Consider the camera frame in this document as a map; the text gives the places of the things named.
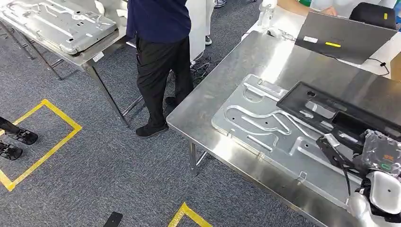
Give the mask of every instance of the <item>yellow sticker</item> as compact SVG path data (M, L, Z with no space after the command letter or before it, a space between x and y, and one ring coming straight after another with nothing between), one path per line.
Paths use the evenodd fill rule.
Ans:
M330 43L330 42L326 42L326 45L334 46L334 47L341 47L340 44L334 44L334 43Z
M177 213L174 215L168 227L176 227L180 220L184 215L187 215L190 219L192 219L196 224L200 227L212 227L207 221L205 221L201 216L195 213L192 209L190 209L187 204L184 202Z

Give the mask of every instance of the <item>white label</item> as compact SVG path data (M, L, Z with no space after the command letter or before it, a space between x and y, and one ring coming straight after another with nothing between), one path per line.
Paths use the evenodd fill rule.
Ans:
M308 41L308 42L311 42L311 43L317 43L317 39L316 38L312 38L312 37L308 37L308 36L305 36L304 37L304 41Z
M101 58L103 58L104 54L103 52L99 52L95 57L93 57L93 60L95 62L97 62L98 60L100 60Z

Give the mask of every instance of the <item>navy blue shirt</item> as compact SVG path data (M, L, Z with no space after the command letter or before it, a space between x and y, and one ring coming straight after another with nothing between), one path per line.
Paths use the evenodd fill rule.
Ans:
M127 35L153 43L174 43L189 35L187 0L129 0Z

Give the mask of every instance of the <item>stainless steel table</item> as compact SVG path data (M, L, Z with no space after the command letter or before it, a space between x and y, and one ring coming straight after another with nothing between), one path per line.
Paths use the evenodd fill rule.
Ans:
M95 3L93 0L70 0L70 1L73 1L73 2L81 5L83 9L97 12L97 9L95 7ZM116 12L117 9L122 9L121 5L126 5L126 1L124 1L124 0L100 0L100 2L103 3L103 6L105 8L105 17L107 17L117 23L118 31L111 33L107 37L103 38L102 40L100 40L99 42L94 44L93 46L89 47L88 49L86 49L83 52L80 52L77 55L66 54L59 47L57 47L56 45L54 45L46 40L38 40L33 36L29 36L29 33L23 26L21 26L17 23L13 23L13 21L7 17L2 17L2 14L0 14L0 20L6 22L7 24L10 24L18 32L22 33L22 38L24 39L24 42L26 42L27 45L32 47L32 49L38 54L38 56L45 62L48 69L52 70L56 75L58 75L58 74L54 71L53 67L60 64L62 61L65 61L65 62L75 66L77 69L79 69L81 71L87 71L91 75L91 77L95 80L97 85L100 87L102 93L107 98L107 101L110 103L112 109L116 112L116 114L117 114L118 118L121 120L122 124L124 126L128 127L129 125L128 125L126 119L124 118L124 116L135 105L137 105L142 100L142 97L137 98L126 110L121 111L118 108L115 101L113 100L109 91L107 90L105 84L100 79L97 71L95 70L96 62L98 61L98 59L101 55L110 54L110 53L116 51L118 48L125 45L125 43L126 43L125 35L126 35L127 20L124 19L123 17L118 17L117 12ZM48 49L49 51L51 51L54 54L56 54L57 56L59 56L60 60L56 61L53 64L49 64L41 56L41 54L37 51L37 49L32 45L32 41L38 43L39 45L43 46L44 48Z
M284 89L292 88L298 81L310 83L397 124L401 124L401 106L396 105L401 100L401 84L253 31L167 117L170 127L189 141L190 164L195 175L199 162L209 153L275 193L316 224L354 226L354 218L345 209L212 127L213 115L250 73ZM198 160L196 145L206 150Z

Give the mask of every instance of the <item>yellow floor tape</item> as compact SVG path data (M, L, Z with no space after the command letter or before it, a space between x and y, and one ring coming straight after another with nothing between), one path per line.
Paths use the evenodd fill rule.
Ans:
M65 122L67 122L71 127L74 129L70 132L65 138L63 138L59 143L56 144L52 149L50 149L42 158L40 158L37 162L35 162L31 167L29 167L21 176L17 177L14 181L11 181L1 170L0 170L0 182L8 189L8 191L12 191L15 186L24 180L29 174L31 174L36 168L38 168L44 161L46 161L51 155L53 155L60 147L62 147L67 141L69 141L77 132L79 132L82 127L75 123L71 118L69 118L63 111L49 102L47 99L44 99L40 102L39 105L35 106L32 110L27 112L25 115L20 117L18 120L14 121L13 123L17 125L35 111L40 109L42 106L46 106L47 108L51 109L55 114L57 114L60 118L62 118Z
M191 210L185 202L182 204L180 209L174 215L174 218L171 220L170 224L168 224L168 227L176 227L184 215L187 215L200 227L212 227L212 225L209 224L207 221L205 221L201 216L193 212L193 210Z

